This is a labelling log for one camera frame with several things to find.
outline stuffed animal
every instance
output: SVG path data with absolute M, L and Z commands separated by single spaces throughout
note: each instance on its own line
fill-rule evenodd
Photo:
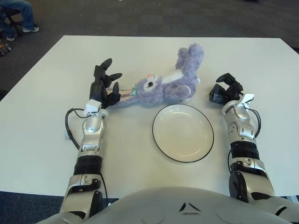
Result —
M 165 99 L 183 101 L 190 99 L 196 91 L 199 78 L 196 73 L 204 57 L 198 44 L 178 51 L 176 70 L 165 77 L 148 75 L 140 80 L 132 90 L 120 91 L 121 100 L 115 107 L 141 102 L 159 104 Z

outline black cable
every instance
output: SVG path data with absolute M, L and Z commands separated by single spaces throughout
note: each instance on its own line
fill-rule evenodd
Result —
M 91 115 L 87 115 L 86 117 L 81 117 L 78 113 L 77 113 L 77 111 L 76 110 L 78 110 L 78 109 L 74 109 L 74 112 L 75 112 L 75 114 L 78 116 L 78 117 L 80 117 L 80 118 L 88 118 L 88 117 L 90 117 Z
M 72 133 L 71 133 L 71 130 L 70 130 L 70 128 L 69 128 L 69 122 L 68 122 L 68 118 L 69 118 L 69 115 L 70 115 L 70 113 L 72 113 L 72 112 L 75 112 L 75 114 L 78 116 L 78 117 L 80 117 L 80 118 L 88 118 L 89 116 L 91 116 L 91 115 L 88 115 L 88 116 L 86 116 L 86 117 L 81 117 L 78 113 L 77 113 L 77 111 L 84 111 L 84 109 L 81 109 L 81 108 L 71 108 L 71 109 L 69 109 L 68 110 L 68 112 L 66 113 L 66 115 L 65 115 L 65 129 L 66 129 L 66 132 L 67 132 L 67 134 L 69 135 L 69 138 L 70 138 L 70 140 L 74 143 L 74 145 L 76 146 L 76 148 L 79 150 L 79 148 L 80 148 L 80 145 L 76 142 L 76 140 L 74 139 L 74 137 L 73 137 L 73 135 L 72 135 Z
M 247 108 L 247 107 L 245 107 L 245 105 L 243 105 L 244 106 L 244 108 L 245 109 L 247 109 L 247 110 L 249 110 L 249 111 L 251 111 L 251 112 L 253 112 L 254 114 L 255 114 L 255 116 L 256 116 L 256 119 L 257 119 L 257 124 L 258 124 L 258 128 L 257 128 L 257 131 L 256 131 L 256 133 L 255 133 L 255 138 L 257 138 L 257 136 L 258 136 L 258 134 L 260 133 L 260 131 L 261 131 L 261 127 L 262 127 L 262 120 L 261 120 L 261 116 L 260 116 L 260 114 L 256 111 L 256 110 L 253 110 L 253 109 L 250 109 L 250 108 Z
M 232 171 L 230 170 L 230 166 L 229 166 L 229 154 L 232 152 L 232 150 L 230 150 L 229 152 L 228 152 L 228 170 L 229 170 L 229 173 L 231 174 L 232 173 Z
M 105 181 L 104 181 L 104 178 L 103 178 L 103 175 L 102 173 L 100 172 L 100 176 L 102 178 L 102 181 L 103 181 L 103 184 L 104 184 L 104 188 L 105 188 L 105 194 L 106 194 L 106 207 L 108 207 L 108 194 L 107 194 L 107 188 L 106 188 L 106 184 L 105 184 Z
M 76 142 L 76 140 L 74 139 L 72 133 L 71 133 L 71 130 L 69 128 L 69 122 L 68 122 L 68 118 L 69 118 L 69 115 L 70 113 L 72 113 L 75 109 L 74 108 L 71 108 L 68 110 L 68 112 L 66 113 L 65 115 L 65 129 L 66 129 L 66 132 L 67 134 L 69 135 L 69 138 L 70 140 L 74 143 L 74 145 L 76 146 L 76 148 L 79 150 L 80 146 L 79 144 Z

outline chair leg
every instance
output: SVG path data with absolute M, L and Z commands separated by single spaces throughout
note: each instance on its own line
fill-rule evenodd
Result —
M 10 21 L 10 26 L 15 28 L 18 36 L 22 36 L 22 32 L 18 29 L 17 24 L 15 23 L 15 21 L 10 16 L 7 16 L 7 18 Z

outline plush toy arm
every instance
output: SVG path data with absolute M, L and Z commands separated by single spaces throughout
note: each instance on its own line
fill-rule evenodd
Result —
M 190 97 L 191 90 L 187 85 L 179 85 L 178 87 L 171 88 L 167 86 L 164 90 L 164 96 L 168 99 L 184 100 Z

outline person's leg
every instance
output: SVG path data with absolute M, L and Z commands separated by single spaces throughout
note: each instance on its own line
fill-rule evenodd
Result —
M 29 2 L 23 0 L 3 0 L 2 5 L 4 8 L 20 10 L 23 17 L 23 27 L 28 30 L 34 29 L 33 12 Z
M 0 12 L 0 28 L 8 38 L 14 38 L 14 29 L 5 22 L 6 15 Z

